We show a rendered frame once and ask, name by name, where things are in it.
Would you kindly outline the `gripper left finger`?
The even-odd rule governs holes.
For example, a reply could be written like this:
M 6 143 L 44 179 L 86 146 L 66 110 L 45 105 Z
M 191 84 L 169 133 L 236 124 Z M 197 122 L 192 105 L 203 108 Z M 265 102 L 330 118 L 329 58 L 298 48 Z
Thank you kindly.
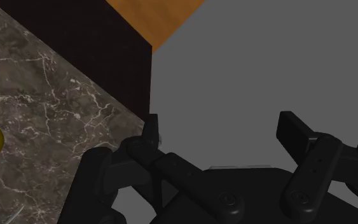
M 127 224 L 113 203 L 128 186 L 154 209 L 150 224 L 240 223 L 245 202 L 239 193 L 158 144 L 158 116 L 150 114 L 142 134 L 124 139 L 116 151 L 86 150 L 57 224 Z

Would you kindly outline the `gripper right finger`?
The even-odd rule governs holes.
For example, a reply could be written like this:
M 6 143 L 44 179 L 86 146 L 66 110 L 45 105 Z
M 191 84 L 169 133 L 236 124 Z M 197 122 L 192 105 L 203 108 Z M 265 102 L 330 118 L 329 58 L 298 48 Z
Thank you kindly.
M 313 131 L 292 111 L 280 112 L 276 137 L 298 165 L 280 198 L 288 218 L 316 220 L 332 181 L 345 183 L 358 197 L 358 145 Z

